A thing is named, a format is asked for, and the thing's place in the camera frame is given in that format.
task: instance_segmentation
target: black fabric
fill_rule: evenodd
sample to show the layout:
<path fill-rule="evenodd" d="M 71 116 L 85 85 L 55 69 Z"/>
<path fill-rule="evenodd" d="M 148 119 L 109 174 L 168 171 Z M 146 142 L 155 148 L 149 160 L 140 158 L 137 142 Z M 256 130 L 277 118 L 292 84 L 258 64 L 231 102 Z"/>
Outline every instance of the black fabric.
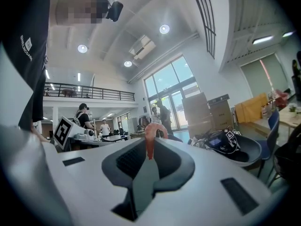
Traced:
<path fill-rule="evenodd" d="M 45 80 L 41 75 L 46 55 L 50 0 L 21 1 L 22 6 L 9 6 L 12 19 L 2 25 L 2 31 L 5 31 L 3 46 L 16 70 L 33 90 L 19 122 L 22 129 L 30 130 L 31 119 L 43 119 Z"/>
<path fill-rule="evenodd" d="M 87 121 L 90 122 L 89 117 L 86 113 L 83 113 L 79 117 L 79 114 L 81 114 L 81 113 L 83 113 L 83 112 L 81 112 L 81 111 L 77 112 L 76 117 L 78 118 L 78 120 L 80 122 L 80 126 L 83 127 L 83 128 L 87 128 L 86 125 L 85 125 L 85 122 L 87 122 Z"/>

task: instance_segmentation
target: ceiling light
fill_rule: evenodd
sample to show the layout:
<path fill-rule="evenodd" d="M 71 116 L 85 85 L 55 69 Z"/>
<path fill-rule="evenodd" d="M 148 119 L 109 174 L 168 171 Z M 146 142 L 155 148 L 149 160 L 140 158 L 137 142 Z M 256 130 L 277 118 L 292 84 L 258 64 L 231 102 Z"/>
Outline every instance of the ceiling light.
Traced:
<path fill-rule="evenodd" d="M 131 67 L 132 66 L 132 62 L 131 61 L 126 61 L 126 62 L 124 62 L 124 66 L 125 67 Z"/>
<path fill-rule="evenodd" d="M 160 33 L 161 34 L 166 34 L 169 32 L 169 26 L 167 24 L 164 24 L 160 27 Z"/>
<path fill-rule="evenodd" d="M 282 37 L 291 36 L 293 33 L 294 33 L 294 31 L 293 32 L 286 32 L 285 34 L 282 35 Z"/>
<path fill-rule="evenodd" d="M 78 47 L 77 47 L 77 50 L 80 52 L 80 53 L 86 53 L 88 51 L 88 48 L 86 47 L 86 45 L 84 44 L 80 44 Z"/>
<path fill-rule="evenodd" d="M 257 44 L 257 43 L 262 43 L 262 42 L 265 42 L 265 41 L 269 41 L 273 38 L 273 36 L 267 36 L 267 37 L 264 37 L 264 38 L 260 38 L 260 39 L 256 39 L 253 41 L 253 44 Z"/>
<path fill-rule="evenodd" d="M 47 77 L 47 79 L 50 79 L 49 74 L 48 74 L 48 71 L 45 70 L 45 72 L 46 72 L 46 77 Z"/>

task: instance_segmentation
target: person standing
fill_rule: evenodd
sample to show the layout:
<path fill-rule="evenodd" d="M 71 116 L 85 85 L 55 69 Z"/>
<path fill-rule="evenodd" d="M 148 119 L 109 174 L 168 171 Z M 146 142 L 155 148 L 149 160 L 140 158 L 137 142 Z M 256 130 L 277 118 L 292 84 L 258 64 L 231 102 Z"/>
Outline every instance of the person standing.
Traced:
<path fill-rule="evenodd" d="M 89 107 L 87 107 L 85 103 L 80 104 L 79 110 L 72 122 L 74 122 L 78 126 L 81 126 L 82 128 L 94 130 L 94 127 L 91 125 L 89 116 L 87 114 L 88 110 Z"/>
<path fill-rule="evenodd" d="M 167 132 L 173 135 L 173 131 L 171 129 L 171 121 L 170 121 L 170 111 L 163 105 L 161 99 L 155 103 L 160 108 L 160 118 L 162 125 L 166 128 Z"/>
<path fill-rule="evenodd" d="M 106 138 L 109 136 L 110 133 L 110 127 L 109 125 L 106 123 L 106 120 L 103 120 L 103 124 L 100 126 L 100 129 L 102 130 L 103 133 L 103 138 Z"/>

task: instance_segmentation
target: glass door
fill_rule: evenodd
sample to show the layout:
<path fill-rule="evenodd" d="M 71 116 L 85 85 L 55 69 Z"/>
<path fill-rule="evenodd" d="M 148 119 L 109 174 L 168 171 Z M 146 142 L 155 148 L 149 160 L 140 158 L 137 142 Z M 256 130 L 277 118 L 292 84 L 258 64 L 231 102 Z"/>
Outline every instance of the glass door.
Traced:
<path fill-rule="evenodd" d="M 188 122 L 185 119 L 185 114 L 184 114 L 184 107 L 182 103 L 182 94 L 180 91 L 177 91 L 173 94 L 171 94 L 172 102 L 174 104 L 175 108 L 175 113 L 177 115 L 177 119 L 179 121 L 179 128 L 178 129 L 183 129 L 188 127 Z"/>

